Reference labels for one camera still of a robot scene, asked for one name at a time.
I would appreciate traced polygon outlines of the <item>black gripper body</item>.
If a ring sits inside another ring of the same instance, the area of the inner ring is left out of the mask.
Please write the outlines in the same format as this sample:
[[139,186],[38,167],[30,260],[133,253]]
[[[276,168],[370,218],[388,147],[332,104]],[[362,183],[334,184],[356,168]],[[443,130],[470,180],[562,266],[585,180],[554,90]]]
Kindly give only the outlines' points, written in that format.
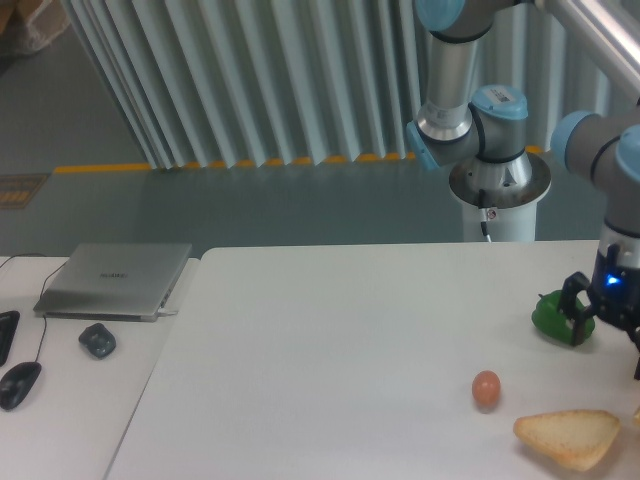
[[623,331],[639,329],[639,268],[622,263],[618,244],[598,253],[588,297],[598,317]]

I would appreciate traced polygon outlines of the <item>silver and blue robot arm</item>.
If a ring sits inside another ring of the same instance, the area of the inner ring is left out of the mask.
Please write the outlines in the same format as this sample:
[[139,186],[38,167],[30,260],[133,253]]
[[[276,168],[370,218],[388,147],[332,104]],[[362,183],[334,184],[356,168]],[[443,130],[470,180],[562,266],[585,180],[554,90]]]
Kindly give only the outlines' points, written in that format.
[[[426,99],[407,124],[416,158],[450,165],[449,188],[463,208],[468,241],[531,241],[536,208],[551,183],[547,164],[525,150],[528,105],[507,85],[471,86],[478,44],[506,1],[419,1],[432,35]],[[599,318],[639,339],[639,113],[577,111],[551,137],[553,156],[606,197],[591,276],[574,273],[540,298],[532,319],[545,335],[577,346]]]

